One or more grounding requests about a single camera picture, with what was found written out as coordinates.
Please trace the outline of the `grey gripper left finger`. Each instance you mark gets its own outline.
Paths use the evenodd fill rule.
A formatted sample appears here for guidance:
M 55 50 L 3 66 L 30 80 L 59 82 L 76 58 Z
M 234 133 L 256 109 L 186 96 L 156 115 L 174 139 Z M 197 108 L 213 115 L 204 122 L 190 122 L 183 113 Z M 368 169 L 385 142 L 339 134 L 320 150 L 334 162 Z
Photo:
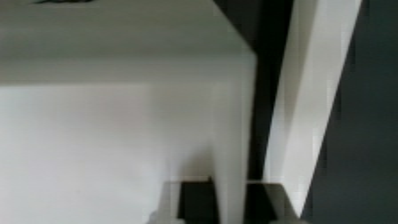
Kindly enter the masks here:
M 213 181 L 167 182 L 146 224 L 220 224 Z

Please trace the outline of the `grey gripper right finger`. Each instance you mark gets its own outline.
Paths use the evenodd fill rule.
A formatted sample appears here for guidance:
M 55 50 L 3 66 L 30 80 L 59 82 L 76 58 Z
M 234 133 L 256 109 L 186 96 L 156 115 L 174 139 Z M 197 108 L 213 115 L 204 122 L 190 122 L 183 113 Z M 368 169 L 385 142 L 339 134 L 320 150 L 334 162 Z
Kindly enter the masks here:
M 309 224 L 295 213 L 281 184 L 247 184 L 243 224 Z

